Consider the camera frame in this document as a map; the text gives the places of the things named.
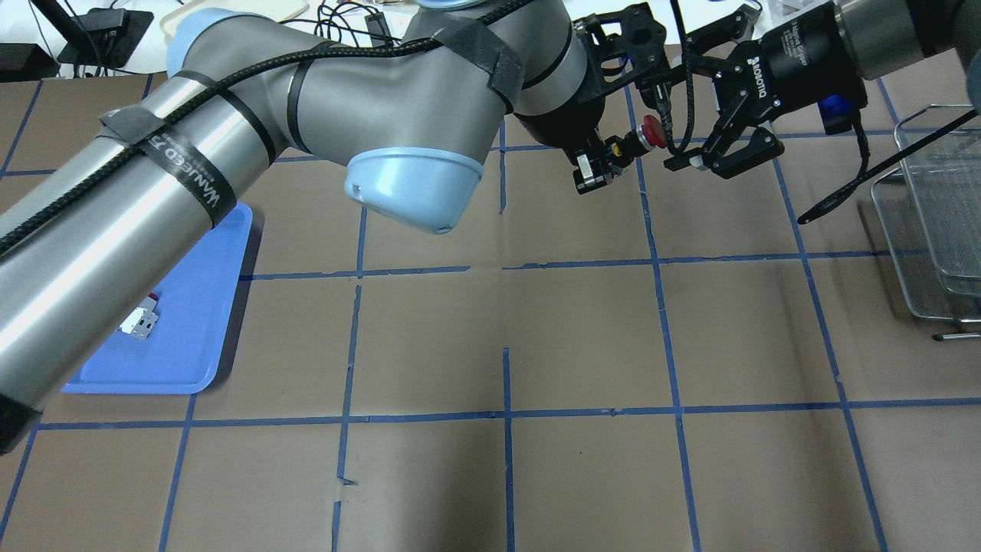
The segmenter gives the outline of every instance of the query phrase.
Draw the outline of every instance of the blue cap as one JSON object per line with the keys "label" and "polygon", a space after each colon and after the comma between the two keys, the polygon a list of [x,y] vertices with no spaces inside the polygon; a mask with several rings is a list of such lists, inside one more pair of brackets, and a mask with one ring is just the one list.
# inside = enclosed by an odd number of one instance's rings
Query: blue cap
{"label": "blue cap", "polygon": [[233,12],[221,8],[205,8],[185,17],[181,21],[181,24],[178,25],[178,31],[174,35],[174,40],[171,41],[171,45],[167,48],[167,76],[173,77],[181,70],[184,58],[187,57],[187,52],[190,51],[194,40],[197,40],[197,37],[202,32],[219,21],[241,16],[269,19],[258,14]]}
{"label": "blue cap", "polygon": [[416,4],[419,4],[428,10],[452,11],[470,8],[478,4],[483,4],[486,1],[487,0],[416,0]]}
{"label": "blue cap", "polygon": [[456,226],[483,177],[484,165],[466,155],[428,147],[386,147],[351,158],[344,191],[386,217],[445,234]]}

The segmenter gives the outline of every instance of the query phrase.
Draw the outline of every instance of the wire mesh basket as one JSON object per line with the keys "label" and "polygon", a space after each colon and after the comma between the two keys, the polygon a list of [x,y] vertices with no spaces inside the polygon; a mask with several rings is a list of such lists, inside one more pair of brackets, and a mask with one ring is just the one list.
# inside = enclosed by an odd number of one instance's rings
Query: wire mesh basket
{"label": "wire mesh basket", "polygon": [[[970,106],[931,105],[896,127],[907,147]],[[972,120],[872,186],[909,311],[981,322],[981,124]]]}

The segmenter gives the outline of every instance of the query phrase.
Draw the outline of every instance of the blue tray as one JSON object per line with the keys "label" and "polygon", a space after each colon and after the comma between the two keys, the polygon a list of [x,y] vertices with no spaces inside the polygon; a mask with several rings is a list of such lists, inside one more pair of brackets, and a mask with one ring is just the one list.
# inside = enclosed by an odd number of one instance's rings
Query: blue tray
{"label": "blue tray", "polygon": [[145,340],[117,330],[65,393],[189,395],[215,378],[252,210],[239,203],[153,291],[160,315]]}

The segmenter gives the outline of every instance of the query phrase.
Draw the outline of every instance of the red object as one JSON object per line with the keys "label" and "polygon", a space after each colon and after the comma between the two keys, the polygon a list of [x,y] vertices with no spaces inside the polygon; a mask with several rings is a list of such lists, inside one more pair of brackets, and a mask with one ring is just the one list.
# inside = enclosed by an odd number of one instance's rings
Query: red object
{"label": "red object", "polygon": [[644,139],[650,145],[661,148],[668,146],[668,142],[664,138],[664,127],[661,127],[661,122],[653,115],[644,115],[641,132],[644,133]]}

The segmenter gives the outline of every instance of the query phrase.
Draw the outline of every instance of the robotic arm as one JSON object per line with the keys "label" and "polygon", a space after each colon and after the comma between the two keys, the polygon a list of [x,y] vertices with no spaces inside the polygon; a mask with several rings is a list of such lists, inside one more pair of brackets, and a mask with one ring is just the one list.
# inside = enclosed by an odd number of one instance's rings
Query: robotic arm
{"label": "robotic arm", "polygon": [[[289,145],[346,165],[355,201],[436,234],[465,209],[509,112],[566,152],[580,193],[673,145],[669,92],[688,75],[666,60],[647,4],[574,23],[561,0],[418,3],[403,45],[360,49],[250,14],[193,14],[171,78],[103,116],[89,146],[0,215],[0,454]],[[746,40],[757,15],[745,6],[688,36],[686,66],[713,79],[719,121],[670,169],[746,171],[782,152],[768,122],[836,95],[861,107],[860,77],[951,45],[981,70],[976,2],[836,0]],[[705,55],[738,40],[725,60]],[[603,98],[630,83],[664,128],[648,116],[603,139]],[[730,152],[746,127],[749,144]]]}

